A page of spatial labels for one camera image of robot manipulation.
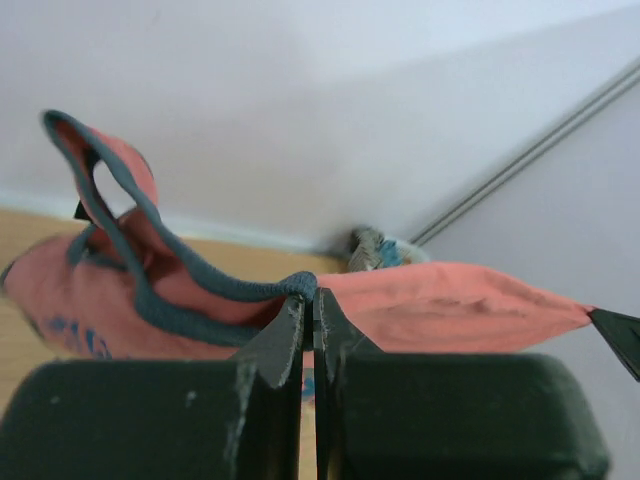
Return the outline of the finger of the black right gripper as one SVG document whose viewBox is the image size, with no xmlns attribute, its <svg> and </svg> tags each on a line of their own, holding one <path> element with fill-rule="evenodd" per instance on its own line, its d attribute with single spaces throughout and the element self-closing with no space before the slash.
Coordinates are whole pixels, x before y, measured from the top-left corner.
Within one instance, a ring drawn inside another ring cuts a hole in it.
<svg viewBox="0 0 640 480">
<path fill-rule="evenodd" d="M 594 309 L 588 316 L 618 360 L 638 381 L 640 375 L 639 319 L 602 309 Z"/>
</svg>

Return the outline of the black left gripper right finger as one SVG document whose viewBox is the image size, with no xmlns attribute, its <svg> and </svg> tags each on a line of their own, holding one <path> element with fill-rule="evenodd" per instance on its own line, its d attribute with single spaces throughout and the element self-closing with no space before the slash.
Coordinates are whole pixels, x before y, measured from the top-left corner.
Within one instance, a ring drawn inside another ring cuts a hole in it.
<svg viewBox="0 0 640 480">
<path fill-rule="evenodd" d="M 313 302 L 321 479 L 604 479 L 577 379 L 540 354 L 386 353 L 334 294 Z"/>
</svg>

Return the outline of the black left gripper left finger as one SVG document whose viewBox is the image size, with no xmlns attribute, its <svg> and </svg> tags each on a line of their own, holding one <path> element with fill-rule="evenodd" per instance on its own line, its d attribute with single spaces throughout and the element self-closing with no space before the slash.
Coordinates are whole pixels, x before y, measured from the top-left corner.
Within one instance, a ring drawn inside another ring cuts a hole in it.
<svg viewBox="0 0 640 480">
<path fill-rule="evenodd" d="M 59 361 L 1 421 L 5 479 L 294 479 L 305 303 L 224 361 Z"/>
</svg>

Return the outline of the red graphic tank top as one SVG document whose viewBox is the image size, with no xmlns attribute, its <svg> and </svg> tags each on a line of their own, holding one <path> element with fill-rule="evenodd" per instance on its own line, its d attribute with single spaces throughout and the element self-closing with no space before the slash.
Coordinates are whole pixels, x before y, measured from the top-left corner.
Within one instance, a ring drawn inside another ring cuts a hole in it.
<svg viewBox="0 0 640 480">
<path fill-rule="evenodd" d="M 320 292 L 390 353 L 513 353 L 590 323 L 589 306 L 478 265 L 235 278 L 164 224 L 153 174 L 134 147 L 58 110 L 41 121 L 73 174 L 76 214 L 88 225 L 17 257 L 1 289 L 46 343 L 79 356 L 224 360 L 288 298 L 310 304 Z"/>
</svg>

